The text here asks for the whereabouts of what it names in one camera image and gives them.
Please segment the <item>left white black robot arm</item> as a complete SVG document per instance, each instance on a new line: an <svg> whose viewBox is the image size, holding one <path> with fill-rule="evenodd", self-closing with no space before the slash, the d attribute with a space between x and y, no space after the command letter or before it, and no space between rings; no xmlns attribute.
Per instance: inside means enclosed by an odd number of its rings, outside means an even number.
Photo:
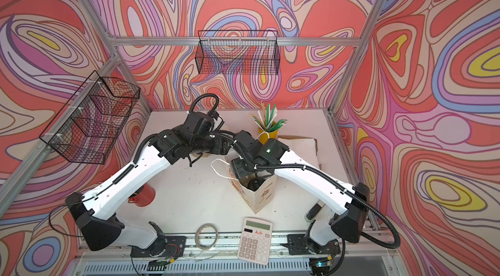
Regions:
<svg viewBox="0 0 500 276"><path fill-rule="evenodd" d="M190 111L185 122L172 129L147 136L126 166L86 193L69 195L69 209L81 236L91 251L113 244L139 248L160 256L167 248L164 232L152 221L127 221L118 208L158 173L192 153L226 155L234 133L214 127L218 114Z"/></svg>

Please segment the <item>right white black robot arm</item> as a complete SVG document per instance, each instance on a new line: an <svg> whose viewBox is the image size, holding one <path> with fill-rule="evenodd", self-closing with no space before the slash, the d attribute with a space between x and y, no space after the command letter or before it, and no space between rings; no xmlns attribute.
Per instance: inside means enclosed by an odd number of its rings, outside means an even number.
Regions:
<svg viewBox="0 0 500 276"><path fill-rule="evenodd" d="M315 220L309 231L309 239L319 246L337 238L350 243L358 243L360 238L365 238L386 249L401 246L401 237L392 222L368 203L369 189L366 185L353 185L329 176L276 139L268 139L263 144L248 132L241 131L234 136L232 146L243 160L244 171L276 174L314 195L332 211L327 219ZM389 229L393 236L391 243L363 231L369 212Z"/></svg>

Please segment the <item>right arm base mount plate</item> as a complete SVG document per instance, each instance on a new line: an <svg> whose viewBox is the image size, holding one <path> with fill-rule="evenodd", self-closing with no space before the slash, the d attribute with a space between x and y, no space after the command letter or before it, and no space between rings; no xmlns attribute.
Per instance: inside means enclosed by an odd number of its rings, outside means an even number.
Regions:
<svg viewBox="0 0 500 276"><path fill-rule="evenodd" d="M342 253L338 242L328 242L325 246L312 241L305 234L289 234L286 237L286 243L282 246L289 250L290 255L331 255L337 256Z"/></svg>

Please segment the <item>black plastic cup lid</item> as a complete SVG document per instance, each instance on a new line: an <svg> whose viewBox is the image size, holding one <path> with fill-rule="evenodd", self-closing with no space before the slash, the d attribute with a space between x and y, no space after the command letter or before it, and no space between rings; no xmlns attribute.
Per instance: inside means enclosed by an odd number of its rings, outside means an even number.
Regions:
<svg viewBox="0 0 500 276"><path fill-rule="evenodd" d="M265 181L266 181L265 178L254 178L254 179L249 181L249 183L247 185L247 189L251 190L251 191L257 191L260 188L260 186L263 185L263 183Z"/></svg>

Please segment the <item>white paper takeout bag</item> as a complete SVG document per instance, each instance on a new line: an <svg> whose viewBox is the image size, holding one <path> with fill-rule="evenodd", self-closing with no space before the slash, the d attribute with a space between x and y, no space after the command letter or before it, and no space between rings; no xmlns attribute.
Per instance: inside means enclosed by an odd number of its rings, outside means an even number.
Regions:
<svg viewBox="0 0 500 276"><path fill-rule="evenodd" d="M240 194L241 198L247 203L254 214L259 213L264 207L266 207L273 199L274 193L277 186L277 176L273 175L270 179L264 182L262 186L257 191L251 191L243 187L241 183L236 179L232 169L230 168L230 162L233 159L238 158L237 153L233 150L233 143L231 134L235 134L229 131L217 130L214 133L223 133L230 137L230 151L223 159L215 159L211 163L211 167L222 178L227 179L233 188Z"/></svg>

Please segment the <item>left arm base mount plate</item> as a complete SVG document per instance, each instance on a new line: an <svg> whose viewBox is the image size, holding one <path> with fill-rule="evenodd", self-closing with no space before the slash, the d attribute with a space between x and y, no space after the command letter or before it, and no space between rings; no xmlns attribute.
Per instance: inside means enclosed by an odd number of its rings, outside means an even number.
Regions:
<svg viewBox="0 0 500 276"><path fill-rule="evenodd" d="M146 248L132 247L132 258L171 258L177 259L184 255L187 238L185 236L166 236Z"/></svg>

